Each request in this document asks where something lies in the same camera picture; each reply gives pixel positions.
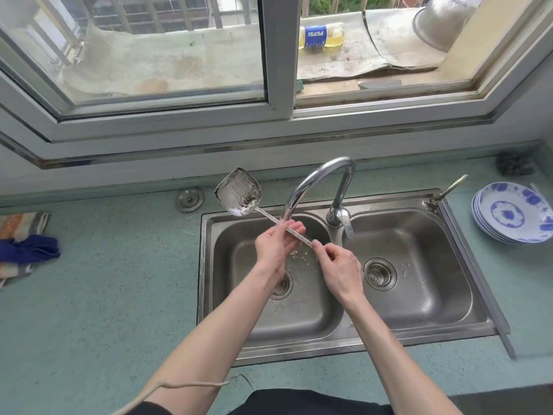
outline window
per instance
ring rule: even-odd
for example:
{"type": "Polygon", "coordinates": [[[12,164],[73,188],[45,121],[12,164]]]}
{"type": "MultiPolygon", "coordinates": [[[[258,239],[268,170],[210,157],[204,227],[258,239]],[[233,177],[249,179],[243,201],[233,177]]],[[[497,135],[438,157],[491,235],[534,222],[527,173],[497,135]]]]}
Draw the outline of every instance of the window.
{"type": "Polygon", "coordinates": [[[0,6],[0,142],[56,165],[489,122],[553,51],[553,0],[0,6]]]}

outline plastic bottle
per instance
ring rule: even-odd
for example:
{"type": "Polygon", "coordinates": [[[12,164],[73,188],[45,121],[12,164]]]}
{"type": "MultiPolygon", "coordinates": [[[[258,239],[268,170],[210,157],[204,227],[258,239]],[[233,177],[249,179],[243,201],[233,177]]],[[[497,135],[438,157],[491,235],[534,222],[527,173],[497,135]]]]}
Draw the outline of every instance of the plastic bottle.
{"type": "Polygon", "coordinates": [[[300,49],[313,46],[333,48],[342,45],[344,29],[342,23],[329,23],[322,26],[300,26],[300,49]]]}

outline green countertop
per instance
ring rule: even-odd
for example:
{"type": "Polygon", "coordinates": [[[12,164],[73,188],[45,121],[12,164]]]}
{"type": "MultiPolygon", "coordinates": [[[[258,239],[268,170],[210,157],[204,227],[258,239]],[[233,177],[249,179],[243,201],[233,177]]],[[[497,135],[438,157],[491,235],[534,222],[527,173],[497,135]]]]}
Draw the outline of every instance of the green countertop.
{"type": "MultiPolygon", "coordinates": [[[[509,360],[498,336],[408,347],[449,395],[553,382],[553,242],[500,244],[472,221],[473,194],[504,180],[493,158],[358,171],[348,196],[444,188],[471,178],[448,197],[496,300],[519,355],[509,360]]],[[[308,193],[330,199],[341,175],[308,193]]],[[[262,182],[263,206],[285,202],[301,179],[262,182]]],[[[550,200],[544,174],[534,182],[550,200]]],[[[204,188],[202,207],[175,208],[177,192],[125,195],[0,209],[1,214],[52,213],[46,234],[59,239],[60,259],[13,279],[0,291],[2,413],[107,414],[127,403],[195,326],[200,219],[220,211],[204,188]]],[[[384,403],[377,373],[364,353],[241,367],[254,388],[309,388],[384,403]]],[[[243,379],[224,387],[211,413],[226,413],[251,389],[243,379]]]]}

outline wall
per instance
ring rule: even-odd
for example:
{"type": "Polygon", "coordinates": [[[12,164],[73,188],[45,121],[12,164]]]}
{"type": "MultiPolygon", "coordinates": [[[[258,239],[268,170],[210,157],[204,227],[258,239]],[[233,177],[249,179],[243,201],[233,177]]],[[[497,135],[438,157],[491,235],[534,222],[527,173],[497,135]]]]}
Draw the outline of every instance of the wall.
{"type": "Polygon", "coordinates": [[[534,139],[553,146],[553,65],[531,77],[525,93],[492,125],[51,170],[40,170],[0,146],[0,195],[220,174],[238,166],[317,164],[340,155],[363,159],[534,139]]]}

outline blue label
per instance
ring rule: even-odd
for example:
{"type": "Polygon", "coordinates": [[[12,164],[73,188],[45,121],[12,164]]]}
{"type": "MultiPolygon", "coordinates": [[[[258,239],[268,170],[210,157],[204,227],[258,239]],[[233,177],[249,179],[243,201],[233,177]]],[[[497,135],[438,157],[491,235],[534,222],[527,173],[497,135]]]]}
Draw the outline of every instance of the blue label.
{"type": "Polygon", "coordinates": [[[305,28],[305,48],[324,46],[326,43],[326,26],[308,26],[305,28]]]}

